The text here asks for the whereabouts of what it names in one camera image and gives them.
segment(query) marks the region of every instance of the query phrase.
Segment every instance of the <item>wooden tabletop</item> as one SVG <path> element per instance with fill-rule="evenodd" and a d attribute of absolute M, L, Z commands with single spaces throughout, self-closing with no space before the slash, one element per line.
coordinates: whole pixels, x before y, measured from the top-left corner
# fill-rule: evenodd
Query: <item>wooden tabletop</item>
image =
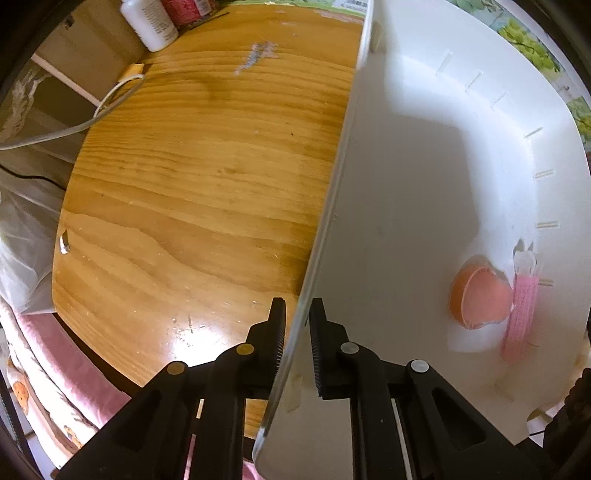
<path fill-rule="evenodd" d="M 139 385 L 243 342 L 275 296 L 289 322 L 336 154 L 361 22 L 226 10 L 145 59 L 144 85 L 89 131 L 61 211 L 57 311 Z M 241 70 L 255 43 L 269 56 Z M 247 405 L 246 434 L 263 410 Z"/>

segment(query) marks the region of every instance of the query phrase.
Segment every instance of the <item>pink textured strip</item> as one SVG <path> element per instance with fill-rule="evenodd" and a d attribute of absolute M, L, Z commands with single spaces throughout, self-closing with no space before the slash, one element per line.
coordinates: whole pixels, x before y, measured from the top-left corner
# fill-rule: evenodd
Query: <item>pink textured strip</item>
<path fill-rule="evenodd" d="M 538 277 L 515 276 L 513 287 L 513 311 L 505 332 L 502 356 L 509 363 L 515 363 L 521 356 L 523 344 L 530 332 L 534 318 L 535 299 L 538 294 Z"/>

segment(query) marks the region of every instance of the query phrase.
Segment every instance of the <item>white cable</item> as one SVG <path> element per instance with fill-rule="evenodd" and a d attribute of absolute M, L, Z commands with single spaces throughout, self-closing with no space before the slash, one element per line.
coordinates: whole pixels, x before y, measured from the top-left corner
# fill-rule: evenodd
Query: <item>white cable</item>
<path fill-rule="evenodd" d="M 117 100 L 115 100 L 113 103 L 111 103 L 110 105 L 104 107 L 105 103 L 109 100 L 109 98 L 112 97 L 113 94 L 119 88 L 121 88 L 122 85 L 126 84 L 130 80 L 135 80 L 135 79 L 139 79 L 139 82 L 136 85 L 134 85 L 133 87 L 131 87 L 129 89 L 129 91 L 125 92 L 122 96 L 120 96 L 119 98 L 117 98 Z M 121 105 L 124 101 L 126 101 L 130 96 L 132 96 L 136 92 L 136 90 L 142 85 L 142 83 L 144 82 L 144 80 L 145 80 L 145 76 L 143 74 L 140 74 L 140 73 L 138 73 L 136 75 L 131 75 L 131 76 L 125 78 L 124 80 L 121 80 L 101 100 L 99 106 L 95 110 L 95 113 L 94 113 L 93 117 L 90 120 L 87 120 L 84 123 L 81 123 L 79 125 L 75 125 L 74 127 L 66 128 L 64 130 L 60 130 L 60 131 L 57 131 L 57 132 L 52 132 L 52 133 L 49 133 L 49 134 L 38 135 L 36 137 L 29 137 L 29 138 L 26 138 L 24 140 L 19 140 L 19 141 L 16 141 L 16 142 L 10 142 L 10 143 L 0 144 L 0 151 L 12 150 L 13 148 L 26 147 L 27 145 L 34 145 L 34 144 L 38 144 L 38 143 L 42 143 L 42 142 L 47 142 L 49 140 L 55 140 L 56 138 L 67 137 L 68 135 L 73 135 L 73 134 L 76 134 L 78 132 L 82 132 L 83 130 L 87 130 L 88 128 L 92 127 L 92 125 L 94 125 L 95 123 L 97 123 L 99 120 L 101 120 L 104 117 L 106 117 L 107 115 L 109 115 L 109 113 L 111 113 L 119 105 Z"/>
<path fill-rule="evenodd" d="M 143 82 L 144 81 L 144 78 L 145 78 L 145 75 L 144 74 L 137 73 L 135 75 L 130 75 L 129 77 L 126 77 L 123 80 L 121 80 L 117 85 L 115 85 L 111 90 L 109 90 L 109 93 L 107 93 L 103 97 L 103 99 L 99 103 L 99 106 L 96 107 L 95 113 L 92 116 L 92 118 L 95 118 L 95 117 L 97 117 L 99 115 L 99 112 L 103 109 L 103 107 L 105 106 L 105 104 L 111 99 L 111 97 L 115 94 L 115 92 L 117 90 L 119 90 L 123 85 L 125 85 L 127 82 L 130 82 L 130 81 L 135 80 L 135 79 L 140 79 Z"/>

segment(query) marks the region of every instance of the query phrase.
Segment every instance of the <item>black cable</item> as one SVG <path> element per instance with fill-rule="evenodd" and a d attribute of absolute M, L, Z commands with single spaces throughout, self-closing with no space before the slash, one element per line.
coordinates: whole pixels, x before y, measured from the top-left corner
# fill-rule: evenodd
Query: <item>black cable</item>
<path fill-rule="evenodd" d="M 16 177 L 18 179 L 23 179 L 23 180 L 45 180 L 48 181 L 49 183 L 51 183 L 52 185 L 55 185 L 57 188 L 62 189 L 64 192 L 66 191 L 66 189 L 64 187 L 62 187 L 58 182 L 52 180 L 52 179 L 48 179 L 47 177 L 44 177 L 42 175 L 20 175 L 20 173 L 16 173 L 12 170 L 10 170 L 9 168 L 6 168 L 4 165 L 0 164 L 0 168 L 2 170 L 4 170 L 6 173 L 9 173 L 10 175 L 12 175 L 13 177 Z"/>

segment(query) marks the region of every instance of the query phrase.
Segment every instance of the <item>screw head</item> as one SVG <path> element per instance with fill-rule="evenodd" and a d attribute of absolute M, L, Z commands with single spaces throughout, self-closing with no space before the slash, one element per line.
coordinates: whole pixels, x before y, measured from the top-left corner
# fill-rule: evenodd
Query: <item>screw head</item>
<path fill-rule="evenodd" d="M 348 355 L 359 352 L 359 345 L 353 342 L 345 342 L 340 346 L 340 351 Z"/>
<path fill-rule="evenodd" d="M 238 355 L 250 355 L 255 351 L 255 348 L 250 343 L 241 343 L 236 347 L 236 353 Z"/>
<path fill-rule="evenodd" d="M 184 372 L 184 363 L 182 362 L 170 362 L 166 367 L 167 373 L 170 375 L 180 375 Z"/>
<path fill-rule="evenodd" d="M 423 374 L 429 370 L 429 364 L 425 360 L 413 360 L 410 364 L 410 368 L 418 374 Z"/>

